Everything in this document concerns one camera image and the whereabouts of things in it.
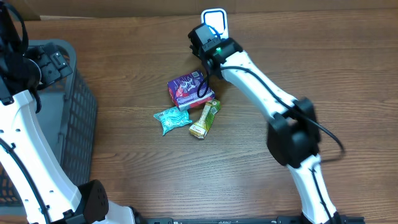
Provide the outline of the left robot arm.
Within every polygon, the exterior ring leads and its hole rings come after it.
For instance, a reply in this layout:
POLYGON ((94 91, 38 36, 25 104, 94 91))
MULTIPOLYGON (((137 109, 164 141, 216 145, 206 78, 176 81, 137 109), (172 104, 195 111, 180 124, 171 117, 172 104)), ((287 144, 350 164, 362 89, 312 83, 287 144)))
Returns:
POLYGON ((1 3, 1 164, 28 222, 137 223, 139 214, 110 201, 100 181, 77 186, 62 170, 37 119, 39 91, 75 73, 76 53, 61 40, 31 42, 16 31, 17 17, 1 3))

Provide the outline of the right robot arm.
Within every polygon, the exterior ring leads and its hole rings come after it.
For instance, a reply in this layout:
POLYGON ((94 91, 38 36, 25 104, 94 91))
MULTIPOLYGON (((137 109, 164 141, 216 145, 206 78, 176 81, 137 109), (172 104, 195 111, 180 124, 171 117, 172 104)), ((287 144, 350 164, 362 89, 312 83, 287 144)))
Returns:
POLYGON ((207 74, 233 84, 265 117, 267 148, 292 175, 302 203, 302 222, 339 223, 340 214, 328 195, 319 154, 320 132, 328 134, 329 130, 317 123, 312 102, 298 100, 280 89, 234 39, 222 39, 210 26, 197 26, 188 38, 207 74))

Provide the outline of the yellow green snack packet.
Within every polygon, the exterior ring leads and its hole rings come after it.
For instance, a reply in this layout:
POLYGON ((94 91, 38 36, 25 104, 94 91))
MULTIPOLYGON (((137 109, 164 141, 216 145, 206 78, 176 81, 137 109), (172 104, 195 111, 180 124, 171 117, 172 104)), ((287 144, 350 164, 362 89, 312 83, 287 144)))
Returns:
POLYGON ((190 134, 199 139, 205 139, 213 124, 215 114, 219 112, 220 108, 220 101, 216 99, 207 101, 205 103, 200 119, 190 126, 190 134))

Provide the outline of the grey plastic mesh basket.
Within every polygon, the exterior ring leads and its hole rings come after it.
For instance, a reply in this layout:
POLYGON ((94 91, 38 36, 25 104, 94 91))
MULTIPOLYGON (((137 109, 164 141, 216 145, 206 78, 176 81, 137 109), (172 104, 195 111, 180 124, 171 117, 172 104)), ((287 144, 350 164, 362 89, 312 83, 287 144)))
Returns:
POLYGON ((64 40, 31 40, 30 47, 54 44, 73 70, 71 75, 39 91, 37 115, 42 132, 68 178, 79 186, 90 178, 97 102, 76 68, 74 48, 64 40))

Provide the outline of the white barcode scanner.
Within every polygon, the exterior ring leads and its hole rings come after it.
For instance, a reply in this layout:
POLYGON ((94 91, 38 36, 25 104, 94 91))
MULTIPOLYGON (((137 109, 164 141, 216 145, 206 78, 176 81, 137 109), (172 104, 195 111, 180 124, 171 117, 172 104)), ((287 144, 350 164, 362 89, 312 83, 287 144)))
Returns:
POLYGON ((228 17, 222 8, 206 9, 201 13, 201 22, 215 28, 222 39, 229 37, 228 17))

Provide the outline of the purple sanitary pad pack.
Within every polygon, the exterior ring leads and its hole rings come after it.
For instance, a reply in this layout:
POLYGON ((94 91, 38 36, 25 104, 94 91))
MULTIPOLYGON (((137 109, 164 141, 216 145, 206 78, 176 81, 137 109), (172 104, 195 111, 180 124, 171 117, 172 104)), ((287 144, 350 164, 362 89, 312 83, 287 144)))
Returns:
POLYGON ((194 108, 215 97, 211 88, 206 90, 206 85, 204 83, 201 85, 202 81, 204 81, 202 72, 196 70, 167 83, 170 97, 180 111, 194 108))

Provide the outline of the mint green wipes packet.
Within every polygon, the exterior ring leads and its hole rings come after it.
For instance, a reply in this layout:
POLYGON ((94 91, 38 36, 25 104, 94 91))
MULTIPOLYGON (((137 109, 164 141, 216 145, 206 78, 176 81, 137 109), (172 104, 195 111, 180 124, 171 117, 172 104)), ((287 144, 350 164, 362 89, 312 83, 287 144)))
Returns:
POLYGON ((165 136, 169 131, 183 127, 192 123, 188 111, 180 111, 176 106, 160 113, 156 113, 154 118, 162 125, 162 135, 165 136))

